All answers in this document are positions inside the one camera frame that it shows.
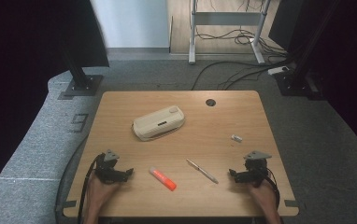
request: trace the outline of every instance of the pen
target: pen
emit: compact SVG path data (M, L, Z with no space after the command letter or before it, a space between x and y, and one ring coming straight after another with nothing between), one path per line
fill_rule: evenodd
M218 184L219 181L211 174L209 174L206 170L202 169L200 166L196 165L195 162L190 161L187 159L187 162L193 166L193 168L195 168L195 170L198 170L199 172L201 172L203 175L205 175L207 178L209 178L211 181L213 181L214 183Z

